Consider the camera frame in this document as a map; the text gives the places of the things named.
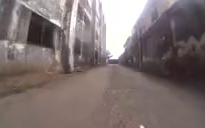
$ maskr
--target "facade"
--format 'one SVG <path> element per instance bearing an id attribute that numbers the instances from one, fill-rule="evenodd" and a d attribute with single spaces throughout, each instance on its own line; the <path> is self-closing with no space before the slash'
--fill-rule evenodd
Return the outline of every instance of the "facade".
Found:
<path id="1" fill-rule="evenodd" d="M 205 74 L 205 0 L 149 0 L 131 40 L 126 49 L 130 54 L 122 55 L 127 65 L 159 73 Z"/>
<path id="2" fill-rule="evenodd" d="M 106 43 L 101 33 L 94 37 L 105 25 L 102 8 L 94 15 L 96 4 L 102 6 L 99 0 L 0 0 L 0 74 L 71 73 L 95 64 L 95 44 Z"/>

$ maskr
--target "street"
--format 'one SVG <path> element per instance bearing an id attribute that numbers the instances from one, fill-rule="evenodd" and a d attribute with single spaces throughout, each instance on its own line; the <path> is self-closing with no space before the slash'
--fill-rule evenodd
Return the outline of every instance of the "street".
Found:
<path id="1" fill-rule="evenodd" d="M 0 99 L 0 128 L 205 128 L 205 94 L 108 65 Z"/>

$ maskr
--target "pillar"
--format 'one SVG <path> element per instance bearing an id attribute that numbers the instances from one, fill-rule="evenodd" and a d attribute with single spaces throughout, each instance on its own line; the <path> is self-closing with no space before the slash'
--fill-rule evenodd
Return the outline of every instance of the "pillar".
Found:
<path id="1" fill-rule="evenodd" d="M 62 63 L 65 73 L 74 71 L 74 43 L 79 0 L 66 1 L 64 17 L 64 37 L 62 45 Z"/>

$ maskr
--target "sky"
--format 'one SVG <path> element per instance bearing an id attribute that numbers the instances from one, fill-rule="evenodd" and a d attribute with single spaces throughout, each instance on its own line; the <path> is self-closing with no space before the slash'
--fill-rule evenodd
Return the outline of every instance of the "sky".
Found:
<path id="1" fill-rule="evenodd" d="M 107 23 L 107 50 L 117 59 L 147 0 L 101 0 Z"/>

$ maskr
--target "alley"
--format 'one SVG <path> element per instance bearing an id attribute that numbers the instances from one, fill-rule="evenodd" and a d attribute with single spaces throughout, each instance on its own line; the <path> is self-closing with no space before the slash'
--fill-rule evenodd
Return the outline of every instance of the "alley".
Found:
<path id="1" fill-rule="evenodd" d="M 205 128 L 205 94 L 119 65 L 0 99 L 0 128 Z"/>

